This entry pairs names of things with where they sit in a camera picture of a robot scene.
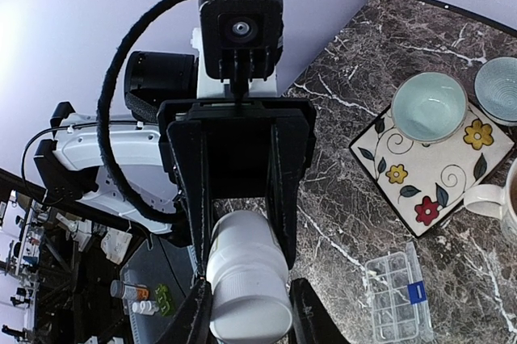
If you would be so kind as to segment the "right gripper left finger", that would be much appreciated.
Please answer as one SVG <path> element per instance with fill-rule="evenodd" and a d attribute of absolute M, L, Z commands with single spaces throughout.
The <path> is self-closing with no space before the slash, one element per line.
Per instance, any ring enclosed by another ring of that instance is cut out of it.
<path fill-rule="evenodd" d="M 211 311 L 211 284 L 206 279 L 197 279 L 157 343 L 211 343 Z"/>

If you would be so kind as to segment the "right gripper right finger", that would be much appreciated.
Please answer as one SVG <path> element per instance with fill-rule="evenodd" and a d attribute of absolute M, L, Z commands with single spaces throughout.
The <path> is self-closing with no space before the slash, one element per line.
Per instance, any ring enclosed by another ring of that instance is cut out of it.
<path fill-rule="evenodd" d="M 293 310 L 290 343 L 349 344 L 307 279 L 294 279 L 289 297 Z"/>

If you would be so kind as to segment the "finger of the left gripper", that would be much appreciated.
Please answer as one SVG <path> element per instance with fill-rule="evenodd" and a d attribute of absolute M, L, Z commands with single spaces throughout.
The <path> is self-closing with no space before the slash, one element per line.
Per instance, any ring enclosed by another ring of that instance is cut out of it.
<path fill-rule="evenodd" d="M 278 118 L 271 126 L 269 220 L 289 269 L 296 261 L 297 192 L 308 140 L 303 117 Z"/>
<path fill-rule="evenodd" d="M 208 146 L 202 123 L 196 120 L 169 124 L 167 136 L 184 193 L 195 248 L 197 274 L 204 277 L 212 237 L 212 202 L 209 184 Z"/>

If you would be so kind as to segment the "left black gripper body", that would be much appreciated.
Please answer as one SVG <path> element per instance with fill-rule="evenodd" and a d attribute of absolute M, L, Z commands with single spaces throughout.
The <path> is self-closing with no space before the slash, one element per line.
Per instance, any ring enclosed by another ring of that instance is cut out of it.
<path fill-rule="evenodd" d="M 263 197 L 272 163 L 271 130 L 283 118 L 296 118 L 280 158 L 301 159 L 300 175 L 311 166 L 316 144 L 316 111 L 308 99 L 260 98 L 242 104 L 221 99 L 166 100 L 158 110 L 159 149 L 170 181 L 183 188 L 180 174 L 199 160 L 187 129 L 196 123 L 208 148 L 208 186 L 214 199 Z"/>

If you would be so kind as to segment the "small white pill bottle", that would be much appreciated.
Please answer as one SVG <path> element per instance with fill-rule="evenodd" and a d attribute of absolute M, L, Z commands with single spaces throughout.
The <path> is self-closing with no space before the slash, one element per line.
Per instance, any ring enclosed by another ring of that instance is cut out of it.
<path fill-rule="evenodd" d="M 275 343 L 292 328 L 288 264 L 267 218 L 238 210 L 212 233 L 210 330 L 223 343 Z"/>

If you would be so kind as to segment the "clear plastic pill organizer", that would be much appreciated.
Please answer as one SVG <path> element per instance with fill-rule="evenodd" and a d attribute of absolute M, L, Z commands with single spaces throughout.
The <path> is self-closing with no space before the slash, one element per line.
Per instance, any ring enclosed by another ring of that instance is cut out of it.
<path fill-rule="evenodd" d="M 432 343 L 435 333 L 415 244 L 365 264 L 375 343 Z"/>

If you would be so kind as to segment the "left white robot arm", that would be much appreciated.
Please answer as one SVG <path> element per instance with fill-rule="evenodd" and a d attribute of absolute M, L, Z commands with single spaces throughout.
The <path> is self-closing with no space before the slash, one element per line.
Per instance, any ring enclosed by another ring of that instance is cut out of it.
<path fill-rule="evenodd" d="M 151 233 L 208 259 L 212 201 L 260 197 L 286 263 L 296 260 L 296 197 L 310 166 L 316 113 L 307 99 L 279 98 L 276 73 L 254 74 L 233 101 L 229 81 L 210 78 L 201 55 L 133 52 L 124 75 L 129 119 L 107 131 L 59 103 L 36 168 L 50 195 L 99 202 L 105 170 L 116 193 L 104 202 Z"/>

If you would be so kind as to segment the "spare white bottle outside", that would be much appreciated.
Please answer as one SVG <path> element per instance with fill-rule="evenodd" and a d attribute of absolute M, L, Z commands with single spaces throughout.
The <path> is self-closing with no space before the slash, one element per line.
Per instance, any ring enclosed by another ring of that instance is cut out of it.
<path fill-rule="evenodd" d="M 153 300 L 141 300 L 132 303 L 132 312 L 145 316 L 152 316 L 160 310 L 158 303 Z"/>

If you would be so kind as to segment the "spare orange bottle outside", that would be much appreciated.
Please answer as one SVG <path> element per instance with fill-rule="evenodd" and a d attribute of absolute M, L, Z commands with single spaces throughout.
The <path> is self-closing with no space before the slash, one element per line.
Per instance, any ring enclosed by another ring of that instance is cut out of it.
<path fill-rule="evenodd" d="M 110 286 L 112 297 L 122 300 L 143 301 L 149 299 L 149 289 L 146 286 L 124 283 L 120 280 L 112 280 Z"/>

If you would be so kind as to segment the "floral rectangular ceramic plate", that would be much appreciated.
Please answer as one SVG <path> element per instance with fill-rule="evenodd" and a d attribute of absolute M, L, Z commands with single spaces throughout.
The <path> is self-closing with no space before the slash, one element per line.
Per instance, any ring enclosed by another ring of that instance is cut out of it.
<path fill-rule="evenodd" d="M 511 154 L 515 142 L 475 105 L 447 140 L 405 138 L 385 109 L 349 149 L 410 233 L 420 238 L 459 206 Z"/>

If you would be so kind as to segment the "light green ceramic bowl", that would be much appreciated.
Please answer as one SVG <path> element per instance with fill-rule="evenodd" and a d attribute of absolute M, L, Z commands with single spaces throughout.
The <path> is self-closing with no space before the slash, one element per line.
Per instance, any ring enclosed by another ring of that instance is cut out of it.
<path fill-rule="evenodd" d="M 422 144 L 445 141 L 464 123 L 469 100 L 454 77 L 440 72 L 418 73 L 395 92 L 391 115 L 395 128 Z"/>

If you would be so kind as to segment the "blue striped ceramic bowl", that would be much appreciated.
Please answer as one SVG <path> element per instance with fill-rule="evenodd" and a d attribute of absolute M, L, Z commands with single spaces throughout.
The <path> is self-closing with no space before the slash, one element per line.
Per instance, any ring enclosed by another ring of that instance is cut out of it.
<path fill-rule="evenodd" d="M 484 113 L 497 124 L 516 125 L 516 58 L 496 57 L 477 72 L 474 93 Z"/>

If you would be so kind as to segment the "cream ceramic mug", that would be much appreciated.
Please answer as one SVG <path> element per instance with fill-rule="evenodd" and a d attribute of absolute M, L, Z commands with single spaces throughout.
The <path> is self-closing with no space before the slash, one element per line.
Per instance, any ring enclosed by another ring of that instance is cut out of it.
<path fill-rule="evenodd" d="M 512 162 L 503 187 L 481 184 L 464 193 L 465 208 L 499 221 L 502 235 L 516 244 L 516 161 Z"/>

